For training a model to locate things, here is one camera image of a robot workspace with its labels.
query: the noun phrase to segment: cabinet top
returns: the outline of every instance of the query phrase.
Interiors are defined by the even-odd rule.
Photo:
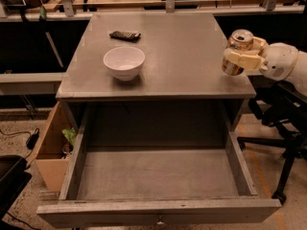
[[[138,31],[136,43],[109,37]],[[139,76],[120,81],[110,75],[104,55],[119,46],[146,56]],[[154,98],[244,99],[255,92],[243,73],[222,71],[226,38],[214,16],[203,12],[97,13],[93,15],[67,69],[57,98],[64,101]]]

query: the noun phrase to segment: floor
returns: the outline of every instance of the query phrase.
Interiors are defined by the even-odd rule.
[[[23,109],[0,110],[0,129],[4,133],[15,133],[20,131],[35,132],[37,128],[43,128],[49,109],[40,109],[36,116],[31,119],[29,113]],[[245,114],[236,130],[242,136],[265,136],[277,137],[278,134],[273,128],[261,126],[253,115]],[[0,155],[19,154],[27,156],[29,150],[26,147],[27,134],[4,135],[0,134]],[[269,198],[276,189],[279,175],[283,166],[282,149],[268,148],[263,146],[247,144],[243,152],[248,164],[249,172],[254,181],[256,190],[260,197]],[[47,188],[37,169],[35,162],[28,169],[33,178],[26,189],[15,201],[10,213],[18,219],[29,223],[19,222],[9,215],[5,215],[3,221],[18,226],[22,229],[54,229],[48,223],[36,215],[38,205],[55,203],[48,195]],[[164,225],[164,226],[133,226],[133,227],[106,227],[104,230],[240,230],[240,229],[270,229],[270,230],[303,230],[307,225],[307,162],[303,159],[296,159],[292,169],[285,194],[287,201],[284,206],[274,215],[261,223],[251,224],[202,224],[202,225]]]

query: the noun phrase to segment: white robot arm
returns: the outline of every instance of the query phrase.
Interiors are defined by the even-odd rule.
[[[259,70],[266,78],[288,81],[298,92],[307,96],[307,53],[298,51],[292,45],[268,45],[266,40],[254,37],[250,50],[238,51],[227,47],[224,59],[243,69]]]
[[[307,53],[284,43],[271,44],[262,57],[260,72],[275,81],[288,81],[301,94],[307,96]]]

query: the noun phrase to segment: cardboard box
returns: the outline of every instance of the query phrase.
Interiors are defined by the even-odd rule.
[[[67,142],[62,130],[70,128],[60,103],[49,114],[36,143],[36,164],[50,192],[60,192],[69,159],[63,159],[62,146]]]

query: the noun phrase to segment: ceramic bowl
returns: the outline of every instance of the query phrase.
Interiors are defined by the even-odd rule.
[[[144,60],[144,53],[135,47],[118,47],[104,56],[108,72],[121,81],[133,80],[140,73]]]

